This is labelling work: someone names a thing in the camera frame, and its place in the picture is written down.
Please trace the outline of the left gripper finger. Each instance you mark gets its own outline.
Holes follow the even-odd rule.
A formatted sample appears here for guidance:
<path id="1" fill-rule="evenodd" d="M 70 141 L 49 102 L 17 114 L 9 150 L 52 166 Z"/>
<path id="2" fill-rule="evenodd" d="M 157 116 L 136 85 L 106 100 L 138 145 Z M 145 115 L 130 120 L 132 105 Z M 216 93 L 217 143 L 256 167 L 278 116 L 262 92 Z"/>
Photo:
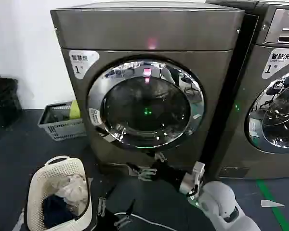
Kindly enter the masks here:
<path id="1" fill-rule="evenodd" d="M 135 199 L 132 200 L 132 203 L 128 207 L 128 209 L 123 213 L 125 216 L 123 218 L 120 218 L 118 221 L 115 222 L 115 225 L 127 225 L 131 222 L 131 214 L 133 212 L 133 207 L 135 204 Z"/>
<path id="2" fill-rule="evenodd" d="M 98 200 L 98 216 L 105 216 L 105 210 L 106 210 L 106 202 L 114 189 L 116 188 L 116 185 L 114 185 L 109 191 L 107 191 L 104 196 L 99 197 Z"/>

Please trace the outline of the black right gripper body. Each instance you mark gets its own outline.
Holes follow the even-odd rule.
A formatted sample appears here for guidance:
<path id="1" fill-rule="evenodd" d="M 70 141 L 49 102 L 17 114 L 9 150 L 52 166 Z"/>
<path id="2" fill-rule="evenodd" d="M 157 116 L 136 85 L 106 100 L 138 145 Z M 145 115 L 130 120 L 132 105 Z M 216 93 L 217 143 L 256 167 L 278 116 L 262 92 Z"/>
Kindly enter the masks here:
<path id="1" fill-rule="evenodd" d="M 180 187 L 186 174 L 184 170 L 173 168 L 167 163 L 154 163 L 153 169 L 157 170 L 153 180 L 163 180 L 173 187 Z"/>

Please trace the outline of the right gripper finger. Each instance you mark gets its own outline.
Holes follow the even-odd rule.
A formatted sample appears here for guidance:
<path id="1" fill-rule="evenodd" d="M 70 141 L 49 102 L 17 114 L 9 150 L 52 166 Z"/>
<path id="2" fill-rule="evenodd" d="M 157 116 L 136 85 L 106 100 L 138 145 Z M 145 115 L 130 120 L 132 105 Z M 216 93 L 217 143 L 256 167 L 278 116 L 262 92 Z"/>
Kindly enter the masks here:
<path id="1" fill-rule="evenodd" d="M 126 163 L 133 174 L 142 181 L 153 181 L 156 178 L 157 169 L 150 167 L 139 167 L 133 163 Z"/>
<path id="2" fill-rule="evenodd" d="M 166 164 L 167 159 L 162 152 L 155 153 L 155 162 L 158 164 Z"/>

